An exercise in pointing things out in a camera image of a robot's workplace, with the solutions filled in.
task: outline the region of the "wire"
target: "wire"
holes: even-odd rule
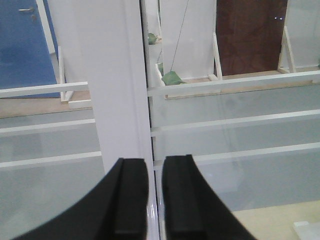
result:
[[[180,33],[179,33],[178,41],[176,42],[176,47],[175,47],[175,51],[174,51],[174,55],[173,55],[173,60],[172,60],[170,72],[172,71],[172,68],[173,68],[173,66],[174,66],[174,62],[175,62],[175,58],[176,58],[176,53],[177,53],[177,49],[178,49],[178,45],[179,45],[179,41],[180,41],[181,31],[182,31],[182,27],[184,26],[184,22],[185,22],[185,18],[186,18],[186,12],[187,12],[187,8],[188,8],[188,3],[189,3],[189,0],[186,1],[186,6],[185,6],[184,14],[183,14],[183,20],[182,20],[182,24],[181,24],[181,28],[180,28]]]

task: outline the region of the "wooden floor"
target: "wooden floor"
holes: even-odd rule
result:
[[[90,99],[89,91],[78,91],[73,94],[71,101],[88,99]],[[67,103],[61,103],[60,98],[0,99],[0,119],[75,110],[78,109],[69,109]]]
[[[320,222],[320,200],[234,211],[233,214],[258,240],[300,240],[293,224]]]

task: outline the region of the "blue door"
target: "blue door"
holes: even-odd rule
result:
[[[56,83],[36,0],[0,0],[0,89]]]

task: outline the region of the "brown wooden door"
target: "brown wooden door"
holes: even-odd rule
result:
[[[278,69],[288,0],[217,0],[222,74]]]

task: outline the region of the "door handle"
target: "door handle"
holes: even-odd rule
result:
[[[28,9],[19,9],[18,11],[19,12],[30,12],[30,13],[33,13],[35,11],[35,8],[33,6],[31,6]]]

